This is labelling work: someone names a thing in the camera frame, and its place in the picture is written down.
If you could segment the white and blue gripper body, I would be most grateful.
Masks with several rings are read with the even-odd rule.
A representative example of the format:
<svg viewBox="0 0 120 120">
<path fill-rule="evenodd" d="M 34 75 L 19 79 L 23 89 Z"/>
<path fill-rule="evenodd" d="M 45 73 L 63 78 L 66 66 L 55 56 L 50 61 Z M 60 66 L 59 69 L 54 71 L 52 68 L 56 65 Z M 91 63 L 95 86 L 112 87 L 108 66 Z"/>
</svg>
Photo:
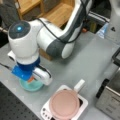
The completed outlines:
<svg viewBox="0 0 120 120">
<path fill-rule="evenodd" d="M 52 82 L 52 75 L 49 70 L 39 64 L 26 67 L 25 69 L 16 65 L 12 73 L 24 81 L 28 81 L 31 77 L 34 77 L 34 80 L 40 81 L 44 85 L 49 85 Z"/>
</svg>

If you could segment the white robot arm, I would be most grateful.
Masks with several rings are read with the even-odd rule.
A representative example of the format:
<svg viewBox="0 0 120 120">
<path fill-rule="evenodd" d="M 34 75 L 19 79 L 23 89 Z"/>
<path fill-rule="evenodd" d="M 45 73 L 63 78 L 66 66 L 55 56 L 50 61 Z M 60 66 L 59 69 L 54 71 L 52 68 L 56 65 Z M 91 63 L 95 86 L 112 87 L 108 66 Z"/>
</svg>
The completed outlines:
<svg viewBox="0 0 120 120">
<path fill-rule="evenodd" d="M 52 76 L 40 65 L 39 49 L 52 57 L 69 57 L 91 6 L 92 0 L 75 0 L 75 7 L 63 30 L 45 18 L 13 23 L 8 30 L 11 46 L 8 56 L 16 62 L 12 73 L 24 81 L 33 79 L 49 85 Z"/>
</svg>

